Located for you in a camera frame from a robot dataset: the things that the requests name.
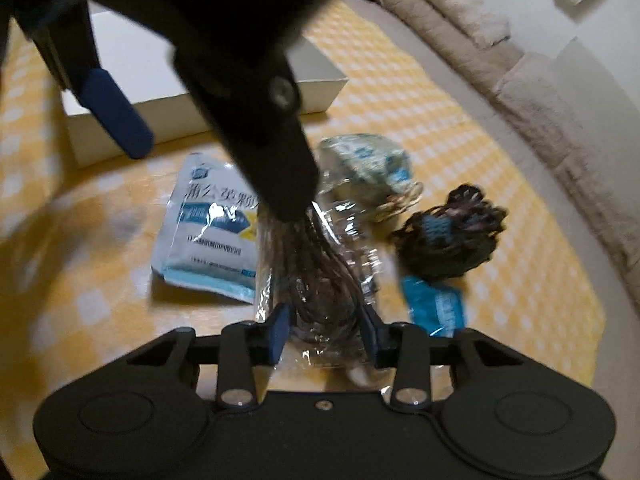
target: white medicine packet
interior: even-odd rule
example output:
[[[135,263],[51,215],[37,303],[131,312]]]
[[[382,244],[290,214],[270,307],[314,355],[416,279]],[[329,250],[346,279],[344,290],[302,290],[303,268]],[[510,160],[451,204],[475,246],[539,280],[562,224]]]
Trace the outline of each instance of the white medicine packet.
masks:
[[[258,197],[231,164],[187,156],[151,266],[172,285],[253,303]]]

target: yellow checkered tablecloth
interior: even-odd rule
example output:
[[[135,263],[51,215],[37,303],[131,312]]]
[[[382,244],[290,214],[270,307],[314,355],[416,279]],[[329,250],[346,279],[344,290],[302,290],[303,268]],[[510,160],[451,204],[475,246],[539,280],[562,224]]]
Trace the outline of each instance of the yellow checkered tablecloth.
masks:
[[[385,134],[411,153],[425,183],[423,208],[462,182],[506,206],[508,228],[494,259],[461,282],[468,324],[589,383],[602,309],[553,216],[509,157],[413,58],[344,4],[331,4],[306,35],[350,78],[328,114],[304,117],[310,140]],[[185,155],[225,156],[210,134],[158,146],[147,160],[121,157],[78,171],[63,119],[36,48],[14,33],[0,104],[0,452],[18,480],[44,471],[31,420],[54,389],[175,326],[217,333],[254,313],[165,286],[150,273]],[[407,319],[393,272],[381,281],[382,316]],[[309,377],[316,387],[326,380],[325,371]]]

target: white box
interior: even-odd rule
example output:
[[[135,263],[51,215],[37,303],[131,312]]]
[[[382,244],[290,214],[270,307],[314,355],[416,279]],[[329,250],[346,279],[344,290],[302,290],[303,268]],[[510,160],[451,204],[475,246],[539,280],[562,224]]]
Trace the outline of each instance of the white box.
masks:
[[[155,144],[211,129],[175,75],[173,47],[167,40],[110,10],[92,14],[91,19],[102,67],[151,128]],[[302,94],[301,113],[327,110],[347,77],[304,38],[287,57]],[[122,154],[70,91],[62,92],[62,103],[80,168]]]

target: open white box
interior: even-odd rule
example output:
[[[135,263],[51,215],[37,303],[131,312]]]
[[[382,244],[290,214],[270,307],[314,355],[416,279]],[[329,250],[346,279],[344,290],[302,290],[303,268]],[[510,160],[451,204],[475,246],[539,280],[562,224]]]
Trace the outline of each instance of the open white box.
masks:
[[[91,19],[102,67],[151,128],[156,144],[210,130],[175,75],[171,44],[110,10],[92,14]],[[302,94],[301,113],[327,110],[347,77],[304,38],[288,49],[287,57]],[[122,154],[71,92],[62,92],[62,103],[80,168]]]

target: silver bolt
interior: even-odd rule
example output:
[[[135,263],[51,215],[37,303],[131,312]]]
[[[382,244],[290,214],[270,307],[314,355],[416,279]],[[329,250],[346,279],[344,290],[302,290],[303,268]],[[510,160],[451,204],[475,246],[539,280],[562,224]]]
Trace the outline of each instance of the silver bolt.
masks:
[[[291,81],[277,75],[269,83],[269,96],[281,110],[288,110],[296,97]]]
[[[249,390],[232,388],[223,392],[222,395],[220,395],[220,399],[229,406],[246,406],[254,400],[254,396]]]
[[[427,392],[419,388],[403,388],[396,393],[397,400],[403,404],[410,404],[411,406],[422,404],[428,397]]]
[[[316,402],[316,408],[323,412],[328,412],[333,406],[334,404],[330,400],[318,400],[318,402]]]

